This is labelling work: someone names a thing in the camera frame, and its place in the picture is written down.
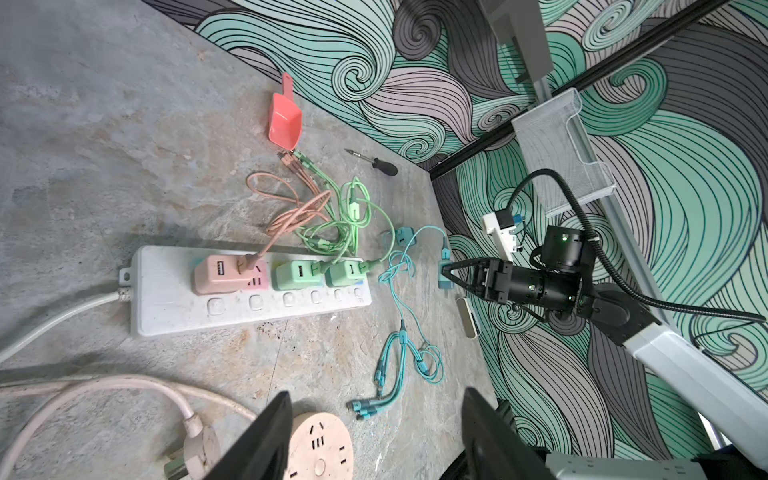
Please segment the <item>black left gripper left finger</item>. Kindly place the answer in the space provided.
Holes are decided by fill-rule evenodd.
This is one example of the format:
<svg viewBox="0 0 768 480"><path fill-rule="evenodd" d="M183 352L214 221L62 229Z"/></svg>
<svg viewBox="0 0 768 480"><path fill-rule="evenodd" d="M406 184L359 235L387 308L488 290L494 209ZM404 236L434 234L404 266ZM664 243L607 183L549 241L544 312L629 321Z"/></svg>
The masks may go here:
<svg viewBox="0 0 768 480"><path fill-rule="evenodd" d="M204 479L282 479L292 425L291 397L288 391L281 391Z"/></svg>

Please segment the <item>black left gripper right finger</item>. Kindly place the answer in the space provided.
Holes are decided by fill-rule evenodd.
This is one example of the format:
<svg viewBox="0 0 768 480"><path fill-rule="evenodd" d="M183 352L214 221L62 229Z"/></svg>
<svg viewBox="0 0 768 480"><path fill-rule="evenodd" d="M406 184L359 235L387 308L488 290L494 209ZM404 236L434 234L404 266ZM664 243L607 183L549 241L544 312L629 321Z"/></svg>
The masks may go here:
<svg viewBox="0 0 768 480"><path fill-rule="evenodd" d="M462 440L470 479L544 480L555 476L473 387L461 408Z"/></svg>

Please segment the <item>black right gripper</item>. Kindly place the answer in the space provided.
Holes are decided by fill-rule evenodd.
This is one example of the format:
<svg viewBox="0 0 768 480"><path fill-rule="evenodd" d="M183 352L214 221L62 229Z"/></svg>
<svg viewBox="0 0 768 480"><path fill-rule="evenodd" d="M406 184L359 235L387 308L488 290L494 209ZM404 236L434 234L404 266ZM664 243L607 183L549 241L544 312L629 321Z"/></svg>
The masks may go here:
<svg viewBox="0 0 768 480"><path fill-rule="evenodd" d="M491 303L508 303L512 283L512 262L493 257L480 257L444 263L440 273L440 288L461 288L481 300ZM463 280L476 274L476 279Z"/></svg>

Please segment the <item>light green charger plug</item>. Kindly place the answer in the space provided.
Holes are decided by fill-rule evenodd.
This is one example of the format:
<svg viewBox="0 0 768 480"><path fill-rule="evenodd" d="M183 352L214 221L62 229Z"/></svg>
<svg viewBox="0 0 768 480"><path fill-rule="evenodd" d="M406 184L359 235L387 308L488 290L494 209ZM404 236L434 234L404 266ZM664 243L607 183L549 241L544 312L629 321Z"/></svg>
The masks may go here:
<svg viewBox="0 0 768 480"><path fill-rule="evenodd" d="M321 264L311 260L290 260L274 270L274 288L295 291L324 284Z"/></svg>
<svg viewBox="0 0 768 480"><path fill-rule="evenodd" d="M331 264L325 272L328 284L332 287L346 287L362 283L367 273L360 260L339 260Z"/></svg>

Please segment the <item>round pink socket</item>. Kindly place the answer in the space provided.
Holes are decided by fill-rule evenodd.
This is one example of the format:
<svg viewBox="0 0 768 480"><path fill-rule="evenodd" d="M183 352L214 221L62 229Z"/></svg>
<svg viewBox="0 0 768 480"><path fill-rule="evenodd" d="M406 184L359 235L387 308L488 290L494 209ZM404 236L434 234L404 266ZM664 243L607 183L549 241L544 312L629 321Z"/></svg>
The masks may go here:
<svg viewBox="0 0 768 480"><path fill-rule="evenodd" d="M344 422L327 412L293 419L285 480L352 479L354 450Z"/></svg>

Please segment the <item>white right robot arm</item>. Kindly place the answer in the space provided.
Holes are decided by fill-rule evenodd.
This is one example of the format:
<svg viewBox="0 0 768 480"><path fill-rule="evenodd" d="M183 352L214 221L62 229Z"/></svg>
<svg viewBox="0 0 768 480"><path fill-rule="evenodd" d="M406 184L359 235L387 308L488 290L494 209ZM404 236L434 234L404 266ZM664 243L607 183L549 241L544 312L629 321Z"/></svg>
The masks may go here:
<svg viewBox="0 0 768 480"><path fill-rule="evenodd" d="M580 221L580 228L551 226L533 254L533 268L482 257L444 265L441 273L489 303L533 305L546 312L588 320L614 344L649 367L728 437L755 466L767 467L767 404L734 375L657 319L664 309L694 316L765 323L764 316L730 309L657 300L633 289L602 248L599 234L561 175L552 169L529 174L516 187L519 196L533 179L552 178Z"/></svg>

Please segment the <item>pink usb charger plug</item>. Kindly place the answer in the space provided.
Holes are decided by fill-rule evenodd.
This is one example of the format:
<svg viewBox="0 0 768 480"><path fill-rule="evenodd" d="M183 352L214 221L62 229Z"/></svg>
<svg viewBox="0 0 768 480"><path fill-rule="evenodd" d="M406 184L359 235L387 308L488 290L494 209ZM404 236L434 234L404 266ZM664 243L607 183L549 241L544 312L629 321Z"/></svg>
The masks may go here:
<svg viewBox="0 0 768 480"><path fill-rule="evenodd" d="M270 286L267 263L260 260L252 269L240 272L236 255L210 255L193 273L197 295L228 294L238 291L267 290Z"/></svg>

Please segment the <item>white multicolour power strip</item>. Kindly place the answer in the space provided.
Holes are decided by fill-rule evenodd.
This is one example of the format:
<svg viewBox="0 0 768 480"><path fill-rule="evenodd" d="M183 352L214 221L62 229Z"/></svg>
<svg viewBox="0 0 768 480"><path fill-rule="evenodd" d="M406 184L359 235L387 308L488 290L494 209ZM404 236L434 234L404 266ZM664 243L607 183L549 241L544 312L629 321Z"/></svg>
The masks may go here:
<svg viewBox="0 0 768 480"><path fill-rule="evenodd" d="M276 251L265 255L257 289L199 295L194 269L211 255L237 255L237 250L152 246L139 248L131 265L118 274L121 287L132 290L131 334L151 338L234 327L261 321L320 315L367 307L372 303L369 282L348 286L318 286L281 290L275 269L292 260L319 261L317 255Z"/></svg>

